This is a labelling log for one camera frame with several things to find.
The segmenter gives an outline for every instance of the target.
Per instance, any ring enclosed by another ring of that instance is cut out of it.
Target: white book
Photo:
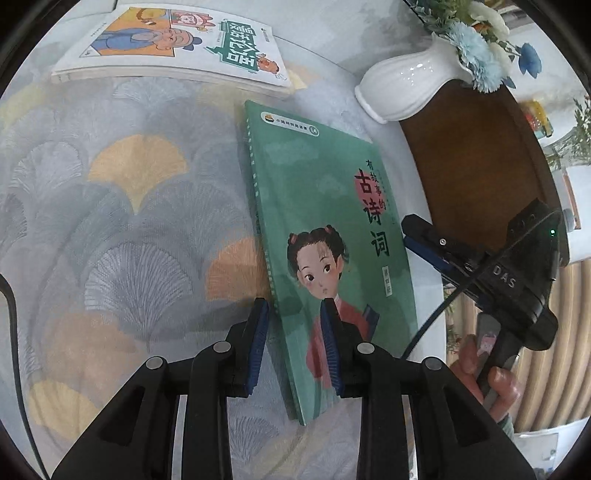
[[[117,7],[66,53],[51,79],[107,76],[230,83],[275,96],[293,92],[271,27],[182,5]]]

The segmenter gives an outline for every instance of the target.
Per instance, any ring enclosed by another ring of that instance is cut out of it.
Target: white vase
[[[355,97],[367,114],[381,124],[404,120],[422,110],[447,82],[472,83],[456,48],[433,34],[433,45],[419,53],[381,61],[355,87]]]

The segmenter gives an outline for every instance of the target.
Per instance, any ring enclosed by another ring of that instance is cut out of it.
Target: green book
[[[417,330],[408,257],[378,149],[306,118],[248,101],[258,223],[299,420],[337,401],[320,302],[365,340],[401,355]]]

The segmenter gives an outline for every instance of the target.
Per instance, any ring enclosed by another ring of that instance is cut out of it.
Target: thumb
[[[491,368],[488,374],[488,384],[499,395],[489,412],[491,417],[499,422],[505,417],[513,403],[520,398],[522,389],[513,373],[498,367]]]

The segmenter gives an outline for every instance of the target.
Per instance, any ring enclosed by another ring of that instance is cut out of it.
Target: finger
[[[468,389],[468,391],[480,402],[483,402],[482,392],[476,383],[476,378],[473,374],[464,372],[460,365],[460,360],[456,360],[450,367],[450,370],[455,374],[460,382]]]
[[[522,387],[513,373],[498,367],[491,368],[488,374],[488,384],[499,394],[489,413],[495,421],[501,421],[513,403],[521,396]]]
[[[466,335],[460,346],[459,362],[465,374],[474,375],[478,367],[476,335]]]

